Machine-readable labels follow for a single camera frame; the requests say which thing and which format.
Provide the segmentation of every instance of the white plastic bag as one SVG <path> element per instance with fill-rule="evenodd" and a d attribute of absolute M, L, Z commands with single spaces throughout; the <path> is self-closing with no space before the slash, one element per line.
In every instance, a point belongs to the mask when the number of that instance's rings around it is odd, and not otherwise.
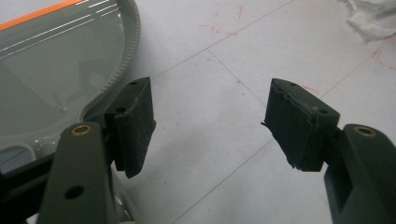
<path fill-rule="evenodd" d="M 396 0 L 347 0 L 352 15 L 347 21 L 367 40 L 384 39 L 396 35 L 396 23 L 385 28 L 379 21 L 396 15 Z"/>

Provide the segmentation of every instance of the screw hole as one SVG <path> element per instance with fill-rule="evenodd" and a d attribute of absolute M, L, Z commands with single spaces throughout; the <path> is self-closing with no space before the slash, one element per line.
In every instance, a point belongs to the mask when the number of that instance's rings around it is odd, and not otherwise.
<path fill-rule="evenodd" d="M 374 137 L 375 131 L 366 127 L 355 127 L 355 131 L 366 137 Z"/>
<path fill-rule="evenodd" d="M 126 111 L 125 108 L 117 108 L 117 109 L 116 109 L 116 112 L 117 112 L 117 113 L 123 113 L 123 112 L 125 112 L 125 111 Z"/>
<path fill-rule="evenodd" d="M 78 198 L 84 192 L 84 188 L 82 186 L 75 186 L 71 189 L 68 189 L 64 194 L 64 197 L 67 200 L 74 200 Z"/>
<path fill-rule="evenodd" d="M 92 128 L 91 125 L 88 125 L 88 124 L 79 125 L 72 130 L 72 134 L 73 135 L 84 135 L 84 134 L 90 132 L 91 128 Z"/>

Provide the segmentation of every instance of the red marks on floor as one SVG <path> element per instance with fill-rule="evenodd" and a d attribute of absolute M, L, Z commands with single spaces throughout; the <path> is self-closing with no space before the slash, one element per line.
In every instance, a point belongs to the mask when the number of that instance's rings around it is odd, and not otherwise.
<path fill-rule="evenodd" d="M 245 15 L 245 7 L 227 2 L 218 2 L 214 5 L 213 21 L 199 27 L 207 28 L 214 34 L 238 35 L 237 25 Z"/>
<path fill-rule="evenodd" d="M 315 94 L 315 95 L 320 95 L 320 91 L 318 91 L 318 90 L 315 90 L 315 89 L 307 87 L 307 86 L 303 86 L 303 88 L 308 90 L 309 92 Z"/>
<path fill-rule="evenodd" d="M 394 61 L 393 57 L 389 57 L 388 52 L 393 52 L 396 49 L 396 36 L 385 39 L 382 41 L 381 45 L 376 49 L 373 54 L 373 58 L 381 65 L 386 66 L 387 68 L 396 71 L 396 61 Z"/>

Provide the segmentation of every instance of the orange rim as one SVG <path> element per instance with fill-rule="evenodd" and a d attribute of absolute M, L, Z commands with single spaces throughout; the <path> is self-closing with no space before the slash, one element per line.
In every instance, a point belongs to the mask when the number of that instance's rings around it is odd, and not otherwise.
<path fill-rule="evenodd" d="M 81 2 L 81 1 L 82 0 L 64 0 L 61 3 L 52 5 L 50 7 L 44 7 L 42 9 L 38 10 L 38 11 L 29 13 L 29 14 L 21 16 L 21 17 L 18 17 L 17 19 L 14 19 L 12 21 L 6 21 L 6 22 L 0 24 L 0 31 L 6 30 L 9 27 L 12 27 L 12 26 L 21 24 L 23 22 L 35 19 L 37 17 L 49 14 L 49 13 L 51 13 L 53 11 L 56 11 L 56 10 L 59 10 L 61 8 L 68 7 L 70 5 L 74 5 L 75 3 L 78 3 L 78 2 Z"/>

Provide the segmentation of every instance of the white floor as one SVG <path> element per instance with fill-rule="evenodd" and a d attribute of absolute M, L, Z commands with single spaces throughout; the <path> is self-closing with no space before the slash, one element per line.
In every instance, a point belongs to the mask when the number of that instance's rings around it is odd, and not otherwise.
<path fill-rule="evenodd" d="M 136 0 L 131 74 L 158 122 L 143 172 L 120 175 L 146 224 L 332 223 L 321 173 L 293 170 L 260 122 L 273 77 L 396 143 L 396 37 L 366 43 L 337 0 Z"/>

